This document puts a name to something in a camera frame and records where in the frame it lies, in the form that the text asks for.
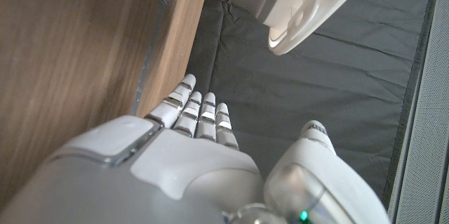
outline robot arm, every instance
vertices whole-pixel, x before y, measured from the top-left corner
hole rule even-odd
[[[0,223],[388,223],[317,121],[264,185],[227,106],[201,100],[195,81],[187,75],[144,119],[119,117],[62,146]]]

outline wooden surface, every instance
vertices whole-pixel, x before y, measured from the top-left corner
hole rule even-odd
[[[0,207],[70,138],[130,114],[152,39],[138,114],[176,85],[202,3],[0,0]]]

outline gray mat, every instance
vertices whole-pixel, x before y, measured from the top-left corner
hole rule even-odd
[[[381,197],[427,1],[348,0],[275,56],[267,27],[227,0],[206,0],[187,73],[228,104],[241,151],[264,177],[316,119]]]

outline robot finger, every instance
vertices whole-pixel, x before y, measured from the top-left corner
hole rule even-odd
[[[215,123],[217,125],[217,143],[239,150],[237,139],[232,133],[231,120],[229,119],[229,111],[226,104],[220,103],[217,106]]]
[[[184,107],[179,119],[177,119],[173,130],[178,131],[186,136],[193,137],[195,135],[196,123],[201,102],[201,94],[196,91],[191,96]]]
[[[194,75],[186,75],[180,84],[168,94],[167,98],[164,98],[145,118],[153,119],[163,127],[171,129],[179,117],[180,111],[186,105],[195,83]]]
[[[215,95],[207,93],[204,96],[201,113],[199,116],[198,129],[196,131],[197,138],[206,138],[216,141],[215,131]]]

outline green led light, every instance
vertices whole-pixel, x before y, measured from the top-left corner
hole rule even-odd
[[[307,211],[304,210],[304,211],[300,214],[300,219],[301,219],[302,221],[304,221],[304,220],[307,219],[307,216],[309,216],[309,214],[307,213]]]

